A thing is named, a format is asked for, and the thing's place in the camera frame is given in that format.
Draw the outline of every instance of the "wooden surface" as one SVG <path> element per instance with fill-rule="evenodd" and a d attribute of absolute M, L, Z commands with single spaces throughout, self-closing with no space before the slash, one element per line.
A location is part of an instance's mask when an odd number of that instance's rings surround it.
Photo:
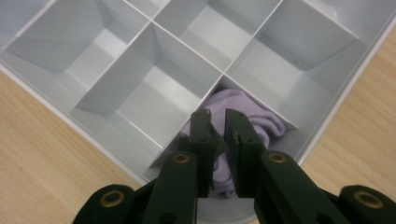
<path fill-rule="evenodd" d="M 0 72 L 0 223 L 71 223 L 93 192 L 135 181 Z M 361 184 L 396 200 L 396 29 L 304 164 L 338 194 Z"/>

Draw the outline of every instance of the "brass screw insert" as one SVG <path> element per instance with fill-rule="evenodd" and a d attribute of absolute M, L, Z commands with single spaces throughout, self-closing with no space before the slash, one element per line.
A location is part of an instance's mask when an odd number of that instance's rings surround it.
<path fill-rule="evenodd" d="M 355 197 L 358 202 L 366 205 L 367 207 L 382 208 L 384 206 L 384 203 L 378 197 L 365 190 L 356 191 L 353 194 L 353 197 Z"/>
<path fill-rule="evenodd" d="M 176 154 L 173 157 L 173 161 L 176 163 L 187 163 L 190 161 L 190 156 L 187 154 Z"/>
<path fill-rule="evenodd" d="M 118 189 L 113 189 L 100 198 L 103 207 L 114 207 L 124 200 L 124 193 Z"/>
<path fill-rule="evenodd" d="M 284 155 L 278 153 L 271 153 L 268 157 L 271 161 L 276 163 L 283 163 L 287 160 Z"/>

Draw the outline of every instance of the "purple fabric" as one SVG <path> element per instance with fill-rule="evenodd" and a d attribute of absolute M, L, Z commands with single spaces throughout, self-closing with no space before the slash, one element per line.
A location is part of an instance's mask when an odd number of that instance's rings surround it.
<path fill-rule="evenodd" d="M 213 127 L 221 136 L 224 136 L 225 110 L 227 108 L 244 113 L 267 148 L 270 145 L 270 135 L 281 136 L 285 133 L 283 122 L 273 112 L 258 106 L 243 91 L 232 89 L 219 91 L 205 102 L 203 108 L 210 110 Z M 188 122 L 182 128 L 180 134 L 187 136 L 189 133 L 190 123 Z M 235 196 L 225 154 L 220 155 L 215 162 L 213 183 L 217 194 L 228 198 Z"/>

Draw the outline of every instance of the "wooden table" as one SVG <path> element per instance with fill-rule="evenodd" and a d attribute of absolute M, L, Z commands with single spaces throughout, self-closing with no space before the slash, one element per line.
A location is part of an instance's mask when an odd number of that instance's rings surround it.
<path fill-rule="evenodd" d="M 138 184 L 0 72 L 0 223 L 71 223 L 93 192 Z M 396 200 L 396 29 L 337 112 L 304 170 L 324 189 Z"/>

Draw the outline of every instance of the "storage tray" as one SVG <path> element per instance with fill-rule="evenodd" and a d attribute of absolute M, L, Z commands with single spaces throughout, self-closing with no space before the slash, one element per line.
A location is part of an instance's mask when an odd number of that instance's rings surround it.
<path fill-rule="evenodd" d="M 1 0 L 0 68 L 145 184 L 190 114 L 244 91 L 301 163 L 395 22 L 394 0 Z M 252 200 L 199 200 L 246 223 Z"/>

